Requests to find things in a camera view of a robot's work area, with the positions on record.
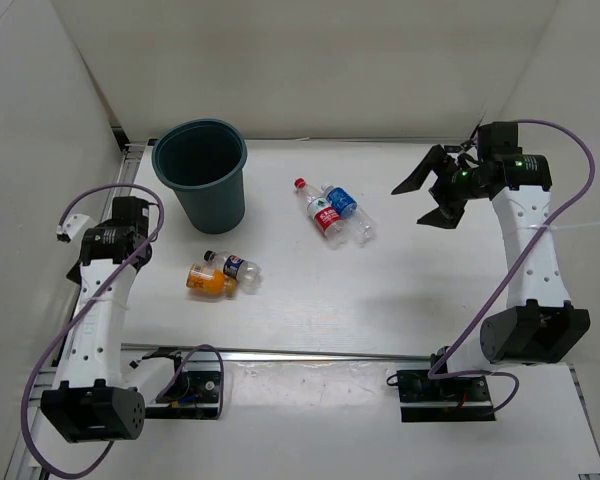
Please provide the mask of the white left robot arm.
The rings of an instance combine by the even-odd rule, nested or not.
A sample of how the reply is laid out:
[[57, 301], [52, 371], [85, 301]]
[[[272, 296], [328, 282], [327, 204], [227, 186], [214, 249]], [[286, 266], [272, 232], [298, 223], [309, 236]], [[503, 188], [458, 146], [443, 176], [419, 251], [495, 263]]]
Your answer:
[[106, 279], [133, 253], [144, 236], [130, 226], [104, 224], [86, 230], [78, 269], [79, 307], [89, 311], [71, 330], [68, 358], [57, 387], [41, 397], [41, 410], [69, 443], [133, 440], [139, 437], [145, 400], [121, 371], [121, 336], [127, 300], [141, 260]]

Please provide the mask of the orange juice bottle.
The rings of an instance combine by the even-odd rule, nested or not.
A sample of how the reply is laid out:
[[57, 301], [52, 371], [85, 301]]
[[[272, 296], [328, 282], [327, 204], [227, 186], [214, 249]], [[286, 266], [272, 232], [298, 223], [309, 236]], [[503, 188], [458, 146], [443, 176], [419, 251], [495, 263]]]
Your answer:
[[237, 282], [219, 270], [194, 264], [189, 270], [186, 287], [205, 295], [231, 296], [235, 293]]

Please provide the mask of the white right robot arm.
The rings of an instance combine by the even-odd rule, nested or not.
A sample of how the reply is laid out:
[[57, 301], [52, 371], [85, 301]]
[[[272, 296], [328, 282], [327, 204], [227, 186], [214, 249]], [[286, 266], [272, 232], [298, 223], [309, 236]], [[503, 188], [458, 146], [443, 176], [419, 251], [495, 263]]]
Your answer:
[[473, 165], [433, 146], [393, 192], [419, 190], [430, 173], [436, 209], [419, 224], [458, 226], [466, 204], [489, 199], [504, 242], [507, 273], [470, 325], [444, 348], [429, 372], [429, 387], [450, 400], [481, 375], [510, 364], [560, 362], [589, 330], [587, 310], [573, 305], [559, 270], [550, 224], [552, 180], [547, 159], [506, 143], [482, 147]]

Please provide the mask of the black cap Pepsi bottle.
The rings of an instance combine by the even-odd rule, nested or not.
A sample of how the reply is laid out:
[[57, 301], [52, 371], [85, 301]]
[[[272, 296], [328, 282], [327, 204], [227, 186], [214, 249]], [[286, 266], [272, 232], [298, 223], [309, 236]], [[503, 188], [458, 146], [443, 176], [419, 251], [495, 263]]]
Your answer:
[[203, 258], [211, 267], [234, 279], [246, 293], [255, 294], [259, 289], [262, 270], [256, 263], [227, 251], [207, 250]]

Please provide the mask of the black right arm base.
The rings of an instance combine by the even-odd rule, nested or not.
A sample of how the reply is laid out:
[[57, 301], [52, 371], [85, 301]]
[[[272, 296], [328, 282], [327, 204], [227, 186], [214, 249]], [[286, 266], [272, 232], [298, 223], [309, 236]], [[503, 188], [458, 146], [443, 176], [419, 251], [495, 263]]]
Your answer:
[[426, 370], [398, 370], [386, 379], [386, 384], [398, 389], [403, 423], [495, 420], [484, 376], [431, 380]]

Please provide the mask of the red label water bottle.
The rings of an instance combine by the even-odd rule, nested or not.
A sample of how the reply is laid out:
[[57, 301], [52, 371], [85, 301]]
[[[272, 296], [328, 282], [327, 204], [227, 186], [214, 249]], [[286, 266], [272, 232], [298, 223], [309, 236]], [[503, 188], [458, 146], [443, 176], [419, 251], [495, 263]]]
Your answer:
[[324, 194], [305, 181], [297, 178], [294, 187], [307, 216], [324, 236], [331, 248], [347, 241], [345, 223]]

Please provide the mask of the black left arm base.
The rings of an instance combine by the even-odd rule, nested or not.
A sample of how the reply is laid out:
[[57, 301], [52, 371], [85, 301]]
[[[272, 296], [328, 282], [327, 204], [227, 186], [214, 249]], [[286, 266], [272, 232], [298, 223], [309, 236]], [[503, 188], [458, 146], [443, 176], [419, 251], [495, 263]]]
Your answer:
[[225, 369], [216, 348], [160, 347], [124, 366], [128, 386], [144, 398], [146, 420], [217, 420], [222, 415]]

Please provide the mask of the blue label water bottle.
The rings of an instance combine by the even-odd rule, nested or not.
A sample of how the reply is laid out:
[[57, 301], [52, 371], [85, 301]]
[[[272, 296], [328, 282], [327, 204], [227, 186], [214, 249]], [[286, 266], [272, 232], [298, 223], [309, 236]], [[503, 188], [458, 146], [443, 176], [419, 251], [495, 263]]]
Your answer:
[[349, 234], [356, 244], [362, 246], [375, 238], [375, 223], [349, 193], [330, 183], [322, 184], [321, 190], [327, 201], [345, 222]]

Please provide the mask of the dark green plastic bin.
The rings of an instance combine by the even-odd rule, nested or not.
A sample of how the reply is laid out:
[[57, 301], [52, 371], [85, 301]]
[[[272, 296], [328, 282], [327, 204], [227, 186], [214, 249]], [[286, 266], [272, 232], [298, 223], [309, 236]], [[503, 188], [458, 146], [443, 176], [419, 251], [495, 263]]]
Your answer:
[[193, 227], [223, 234], [245, 214], [243, 168], [248, 150], [227, 122], [199, 119], [181, 124], [154, 145], [152, 166], [176, 195]]

